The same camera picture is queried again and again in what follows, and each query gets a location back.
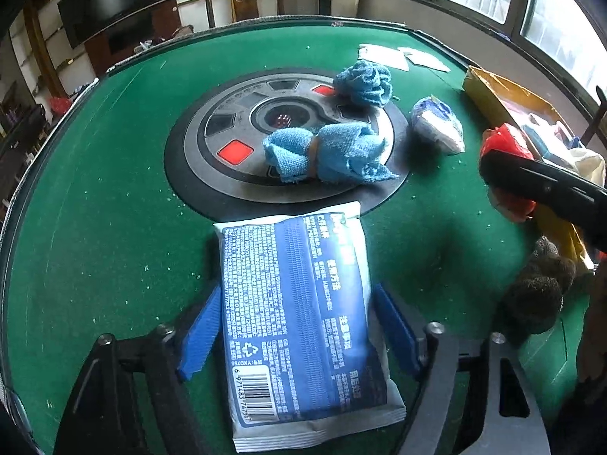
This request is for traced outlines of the red plastic bag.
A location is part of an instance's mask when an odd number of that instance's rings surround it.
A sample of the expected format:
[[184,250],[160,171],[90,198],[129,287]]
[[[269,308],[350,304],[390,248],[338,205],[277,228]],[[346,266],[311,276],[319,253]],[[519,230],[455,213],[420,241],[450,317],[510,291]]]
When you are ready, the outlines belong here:
[[521,162],[533,159],[520,129],[511,124],[504,122],[483,132],[480,176],[487,185],[492,207],[514,223],[526,222],[536,207],[536,201],[521,196],[520,190]]

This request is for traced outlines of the clear bag blue white item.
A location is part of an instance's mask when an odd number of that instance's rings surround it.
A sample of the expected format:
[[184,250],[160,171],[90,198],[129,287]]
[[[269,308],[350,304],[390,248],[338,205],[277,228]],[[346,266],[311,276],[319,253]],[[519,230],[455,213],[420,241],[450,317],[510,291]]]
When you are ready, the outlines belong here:
[[465,152],[463,126],[448,104],[438,97],[423,97],[410,110],[410,125],[417,135],[442,153]]

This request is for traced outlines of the blue white wipes pack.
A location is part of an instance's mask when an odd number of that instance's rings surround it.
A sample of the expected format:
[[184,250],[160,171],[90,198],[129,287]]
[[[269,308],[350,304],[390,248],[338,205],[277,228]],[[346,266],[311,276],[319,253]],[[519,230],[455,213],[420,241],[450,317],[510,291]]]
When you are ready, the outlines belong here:
[[406,417],[358,202],[215,227],[234,447],[312,448]]

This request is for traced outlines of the blue towel roll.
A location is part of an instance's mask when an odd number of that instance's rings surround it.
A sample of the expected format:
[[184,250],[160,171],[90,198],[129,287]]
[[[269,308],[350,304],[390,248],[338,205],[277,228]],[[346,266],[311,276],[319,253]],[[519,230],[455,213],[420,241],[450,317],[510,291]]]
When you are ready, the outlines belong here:
[[263,140],[266,162],[284,183],[318,179],[360,185],[396,179],[381,161],[387,148],[386,139],[362,122],[327,124],[317,133],[288,127]]

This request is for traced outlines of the yellow cardboard box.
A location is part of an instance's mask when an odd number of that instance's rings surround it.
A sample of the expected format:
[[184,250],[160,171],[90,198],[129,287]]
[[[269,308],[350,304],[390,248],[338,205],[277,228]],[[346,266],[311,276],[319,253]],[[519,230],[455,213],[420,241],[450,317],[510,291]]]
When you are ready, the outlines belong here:
[[[520,84],[476,66],[468,68],[463,88],[491,126],[508,123],[518,129],[535,158],[603,184],[603,156],[575,142],[574,133],[551,103]],[[534,218],[561,256],[574,261],[581,272],[591,270],[593,262],[579,228],[545,206],[535,210]]]

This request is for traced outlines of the dark brown plush toy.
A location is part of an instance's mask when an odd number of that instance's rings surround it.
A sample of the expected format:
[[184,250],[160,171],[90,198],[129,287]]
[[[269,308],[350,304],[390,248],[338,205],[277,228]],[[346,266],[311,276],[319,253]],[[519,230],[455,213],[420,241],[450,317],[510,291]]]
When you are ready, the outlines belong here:
[[560,316],[575,275],[575,263],[562,257],[546,236],[538,238],[526,265],[500,303],[508,336],[525,340],[550,330]]

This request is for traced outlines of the white paper sheet right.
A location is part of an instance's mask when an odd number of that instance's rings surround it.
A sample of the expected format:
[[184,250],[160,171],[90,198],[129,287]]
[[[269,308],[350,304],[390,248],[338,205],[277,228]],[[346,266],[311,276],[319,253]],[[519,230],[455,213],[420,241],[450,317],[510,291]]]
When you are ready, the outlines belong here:
[[451,69],[448,68],[448,66],[445,65],[443,62],[441,62],[440,59],[438,59],[434,55],[431,55],[428,52],[421,52],[420,50],[410,47],[399,47],[397,48],[397,50],[401,52],[402,55],[404,55],[405,58],[412,63],[412,65],[444,73],[448,73],[451,71]]

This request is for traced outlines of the white paper sheet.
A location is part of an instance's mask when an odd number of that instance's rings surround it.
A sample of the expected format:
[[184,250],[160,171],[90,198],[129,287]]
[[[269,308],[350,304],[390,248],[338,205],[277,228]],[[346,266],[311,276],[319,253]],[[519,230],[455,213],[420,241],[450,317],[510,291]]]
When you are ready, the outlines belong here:
[[448,66],[445,65],[443,62],[441,62],[440,59],[438,59],[434,55],[431,55],[428,52],[421,52],[420,50],[410,47],[399,47],[397,48],[397,50],[401,52],[402,55],[404,55],[405,58],[412,63],[412,65],[444,73],[448,73],[451,71],[451,69],[448,68]]
[[374,62],[385,67],[409,71],[409,63],[402,52],[398,49],[377,45],[365,44],[359,45],[358,59]]

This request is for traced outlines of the white paper sheet left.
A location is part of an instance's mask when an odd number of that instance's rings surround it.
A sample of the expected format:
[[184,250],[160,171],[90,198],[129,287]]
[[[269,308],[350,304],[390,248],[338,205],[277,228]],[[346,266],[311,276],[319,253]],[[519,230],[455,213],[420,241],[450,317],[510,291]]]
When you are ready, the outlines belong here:
[[409,71],[409,63],[402,52],[398,49],[377,45],[365,44],[359,45],[358,59],[374,62],[385,67]]

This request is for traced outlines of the round mahjong table control panel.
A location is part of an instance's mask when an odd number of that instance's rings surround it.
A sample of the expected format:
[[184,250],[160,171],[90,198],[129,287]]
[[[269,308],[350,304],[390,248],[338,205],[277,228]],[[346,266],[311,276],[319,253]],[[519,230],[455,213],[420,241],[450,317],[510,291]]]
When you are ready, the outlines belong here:
[[357,201],[369,212],[409,174],[409,124],[393,103],[358,106],[329,73],[279,68],[205,91],[176,121],[165,173],[215,222]]

